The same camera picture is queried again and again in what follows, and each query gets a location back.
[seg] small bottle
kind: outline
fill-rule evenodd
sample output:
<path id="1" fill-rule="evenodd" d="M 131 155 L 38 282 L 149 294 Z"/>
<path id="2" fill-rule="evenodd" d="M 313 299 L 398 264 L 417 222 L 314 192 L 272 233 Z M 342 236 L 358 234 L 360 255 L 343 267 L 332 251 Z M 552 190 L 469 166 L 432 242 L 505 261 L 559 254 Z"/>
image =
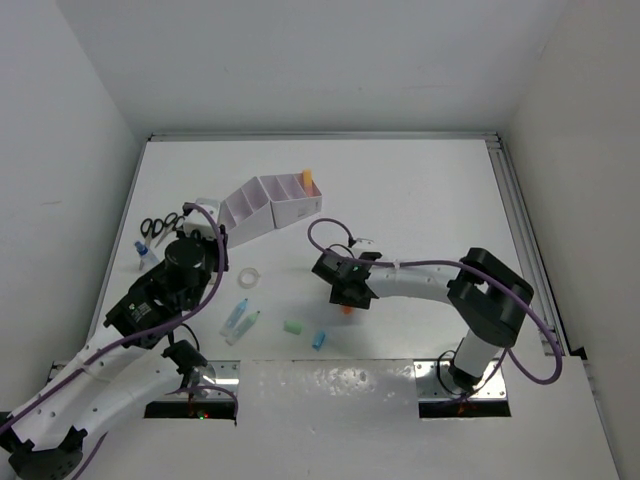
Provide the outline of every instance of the small bottle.
<path id="1" fill-rule="evenodd" d="M 233 331 L 233 329 L 236 328 L 236 324 L 238 323 L 238 320 L 240 320 L 240 317 L 242 317 L 245 310 L 247 309 L 248 303 L 249 303 L 249 299 L 245 298 L 238 305 L 236 305 L 236 308 L 233 309 L 233 312 L 231 312 L 231 315 L 229 315 L 229 318 L 220 329 L 220 335 L 222 335 L 223 337 L 229 336 L 229 334 Z"/>
<path id="2" fill-rule="evenodd" d="M 158 257 L 142 242 L 135 242 L 136 251 L 140 255 L 140 261 L 145 270 L 149 270 L 160 263 Z"/>

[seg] black scissors handle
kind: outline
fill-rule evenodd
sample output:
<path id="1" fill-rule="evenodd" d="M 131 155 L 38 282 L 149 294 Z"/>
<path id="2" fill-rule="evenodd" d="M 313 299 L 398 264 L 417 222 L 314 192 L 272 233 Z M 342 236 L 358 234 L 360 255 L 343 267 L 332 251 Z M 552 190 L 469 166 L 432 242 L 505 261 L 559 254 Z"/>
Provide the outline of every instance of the black scissors handle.
<path id="1" fill-rule="evenodd" d="M 164 230 L 164 222 L 160 218 L 145 218 L 140 224 L 140 233 L 144 238 L 156 238 Z"/>
<path id="2" fill-rule="evenodd" d="M 178 215 L 176 212 L 171 212 L 165 217 L 163 225 L 166 229 L 176 231 L 183 223 L 184 217 L 182 215 Z"/>

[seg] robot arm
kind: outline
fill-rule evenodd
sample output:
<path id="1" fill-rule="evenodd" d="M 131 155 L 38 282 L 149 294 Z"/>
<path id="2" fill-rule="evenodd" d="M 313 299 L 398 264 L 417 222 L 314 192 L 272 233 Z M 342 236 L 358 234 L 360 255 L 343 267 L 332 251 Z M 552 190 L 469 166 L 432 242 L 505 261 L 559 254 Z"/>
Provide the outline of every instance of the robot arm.
<path id="1" fill-rule="evenodd" d="M 220 230 L 226 248 L 224 227 Z M 137 406 L 185 386 L 194 370 L 207 366 L 188 341 L 174 342 L 171 328 L 156 327 L 175 323 L 184 311 L 194 310 L 213 272 L 228 269 L 226 260 L 219 265 L 227 255 L 218 252 L 218 245 L 178 232 L 165 260 L 130 287 L 75 358 L 35 397 L 0 421 L 2 425 L 22 416 L 0 435 L 0 446 L 11 453 L 9 463 L 20 478 L 65 478 L 81 462 L 86 438 L 103 435 Z M 154 328 L 155 333 L 103 351 Z M 32 409 L 43 397 L 47 399 L 39 408 Z"/>
<path id="2" fill-rule="evenodd" d="M 390 261 L 376 251 L 371 240 L 358 239 L 350 247 L 355 258 Z M 496 288 L 478 288 L 483 281 L 471 273 L 459 271 L 451 275 L 440 266 L 400 267 L 401 262 L 391 263 L 397 268 L 362 265 L 323 253 L 312 272 L 332 286 L 330 302 L 339 305 L 368 309 L 372 299 L 390 296 L 452 305 L 469 331 L 458 345 L 449 373 L 458 387 L 472 392 L 498 351 L 515 345 L 524 312 Z M 488 251 L 472 248 L 461 263 L 493 277 L 527 305 L 531 302 L 533 288 Z"/>

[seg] white table surface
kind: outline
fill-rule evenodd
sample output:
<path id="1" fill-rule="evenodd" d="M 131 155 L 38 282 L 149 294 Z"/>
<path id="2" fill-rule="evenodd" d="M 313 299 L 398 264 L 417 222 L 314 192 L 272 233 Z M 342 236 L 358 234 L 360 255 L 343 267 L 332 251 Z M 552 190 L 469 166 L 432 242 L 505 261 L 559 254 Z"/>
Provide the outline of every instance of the white table surface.
<path id="1" fill-rule="evenodd" d="M 142 219 L 164 218 L 197 197 L 222 200 L 256 175 L 307 167 L 323 192 L 321 215 L 344 221 L 355 236 L 375 240 L 384 254 L 459 259 L 469 247 L 481 246 L 519 270 L 481 140 L 149 143 L 98 318 L 104 319 L 139 275 L 132 244 L 140 238 Z M 319 216 L 229 251 L 230 270 L 219 294 L 190 321 L 210 359 L 435 358 L 459 343 L 467 326 L 446 305 L 390 298 L 345 316 L 329 304 L 330 287 L 310 272 L 319 252 L 306 239 L 308 225 Z M 316 232 L 326 245 L 345 241 L 337 227 L 320 225 Z M 162 247 L 156 251 L 160 257 Z M 262 275 L 250 290 L 237 283 L 245 267 Z M 261 315 L 230 347 L 218 331 L 245 296 L 249 310 Z M 302 335 L 284 333 L 285 320 L 301 322 Z M 318 329 L 327 333 L 320 352 L 311 348 Z M 516 351 L 528 359 L 541 356 L 532 322 L 525 322 Z"/>
<path id="2" fill-rule="evenodd" d="M 306 167 L 324 193 L 322 213 L 386 254 L 459 258 L 482 246 L 518 270 L 482 141 L 149 143 L 100 318 L 138 275 L 132 242 L 143 218 L 196 197 L 224 198 L 255 175 Z M 318 257 L 305 238 L 311 221 L 232 249 L 219 295 L 191 323 L 207 357 L 241 360 L 238 426 L 133 420 L 109 434 L 83 478 L 617 478 L 576 358 L 548 387 L 505 362 L 512 417 L 420 420 L 411 359 L 454 347 L 466 326 L 452 308 L 420 300 L 373 301 L 371 310 L 343 316 L 310 273 Z M 332 227 L 318 228 L 318 238 L 343 240 Z M 247 291 L 236 278 L 249 266 L 262 280 Z M 263 315 L 229 347 L 218 330 L 245 294 Z M 282 331 L 287 319 L 303 322 L 301 336 Z M 320 352 L 310 346 L 317 328 L 328 334 Z M 531 321 L 515 351 L 534 372 L 551 372 Z"/>

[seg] scissors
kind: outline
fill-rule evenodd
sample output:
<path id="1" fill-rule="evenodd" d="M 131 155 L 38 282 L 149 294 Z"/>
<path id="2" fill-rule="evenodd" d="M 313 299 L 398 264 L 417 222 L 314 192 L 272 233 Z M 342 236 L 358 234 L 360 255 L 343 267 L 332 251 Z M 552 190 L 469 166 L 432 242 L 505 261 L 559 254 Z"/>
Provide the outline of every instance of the scissors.
<path id="1" fill-rule="evenodd" d="M 167 215 L 164 219 L 164 222 L 162 222 L 162 235 L 160 235 L 158 243 L 156 243 L 156 247 L 160 245 L 165 238 L 167 238 L 167 235 L 169 235 L 171 232 L 175 232 L 178 228 L 182 227 L 183 223 L 184 216 L 178 215 L 176 212 L 171 212 L 169 215 Z"/>

